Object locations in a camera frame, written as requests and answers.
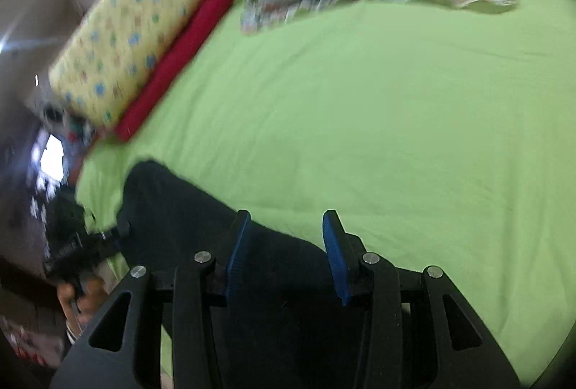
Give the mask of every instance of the polka dot pillow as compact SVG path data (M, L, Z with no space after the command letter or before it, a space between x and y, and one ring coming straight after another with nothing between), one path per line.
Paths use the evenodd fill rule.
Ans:
M54 93L114 127L200 1L98 0L50 69Z

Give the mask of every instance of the red pillow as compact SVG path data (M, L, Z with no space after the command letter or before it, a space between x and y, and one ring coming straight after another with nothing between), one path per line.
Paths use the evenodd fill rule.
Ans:
M172 47L152 72L140 95L132 102L114 129L120 140L128 141L138 131L172 81L196 55L233 2L234 0L204 0L200 3L190 23L174 40Z

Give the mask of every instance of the black cloth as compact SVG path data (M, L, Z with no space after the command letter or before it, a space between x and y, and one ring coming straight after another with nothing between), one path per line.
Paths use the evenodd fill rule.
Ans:
M130 267L152 271L199 250L218 257L234 217L162 165L142 162L129 174L118 214L131 225L122 253ZM352 387L363 316L336 297L325 252L254 221L249 245L228 307L212 308L225 387Z

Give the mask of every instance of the bed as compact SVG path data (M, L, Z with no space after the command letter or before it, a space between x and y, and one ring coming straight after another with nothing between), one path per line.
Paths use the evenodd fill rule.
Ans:
M154 159L320 246L336 209L396 266L446 270L530 385L576 318L575 3L363 0L253 36L237 4L77 200L109 227Z

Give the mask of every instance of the blue gripper pad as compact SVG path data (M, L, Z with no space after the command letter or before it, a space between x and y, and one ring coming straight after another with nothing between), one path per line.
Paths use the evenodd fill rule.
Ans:
M232 249L232 253L228 259L228 264L226 265L226 288L224 289L224 296L226 297L227 303L230 301L230 296L240 286L244 262L246 262L246 257L250 249L250 225L252 220L249 212L244 212L246 212L246 214L240 228L238 229L236 243L234 244L234 248Z
M342 300L342 305L346 306L350 302L352 294L350 292L348 266L346 265L344 253L342 253L340 243L338 242L335 228L339 228L339 225L332 225L330 216L328 212L326 212L322 218L322 238L324 239L328 262L330 264L330 270L332 271L334 289L338 297Z

